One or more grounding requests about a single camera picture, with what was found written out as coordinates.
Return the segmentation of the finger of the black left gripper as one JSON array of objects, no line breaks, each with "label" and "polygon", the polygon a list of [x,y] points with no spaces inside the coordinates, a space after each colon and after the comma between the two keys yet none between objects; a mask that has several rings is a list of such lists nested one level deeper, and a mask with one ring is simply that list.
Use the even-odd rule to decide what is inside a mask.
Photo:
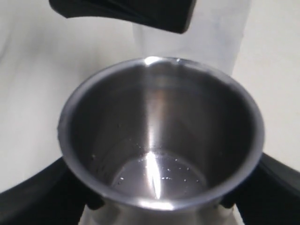
[{"label": "finger of the black left gripper", "polygon": [[65,18],[106,17],[182,34],[187,31],[195,0],[50,0]]}]

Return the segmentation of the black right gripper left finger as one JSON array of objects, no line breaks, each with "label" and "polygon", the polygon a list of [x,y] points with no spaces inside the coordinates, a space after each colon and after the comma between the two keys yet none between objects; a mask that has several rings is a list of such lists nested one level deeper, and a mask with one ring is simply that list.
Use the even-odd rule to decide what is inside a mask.
[{"label": "black right gripper left finger", "polygon": [[96,210],[101,198],[83,185],[59,158],[35,176],[1,193],[2,225],[76,225],[84,206]]}]

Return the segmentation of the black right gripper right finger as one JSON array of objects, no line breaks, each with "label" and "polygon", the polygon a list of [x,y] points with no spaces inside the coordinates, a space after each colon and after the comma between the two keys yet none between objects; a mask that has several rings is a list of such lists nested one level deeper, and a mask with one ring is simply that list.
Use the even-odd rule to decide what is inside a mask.
[{"label": "black right gripper right finger", "polygon": [[263,154],[253,173],[221,204],[237,206],[247,225],[298,225],[300,173]]}]

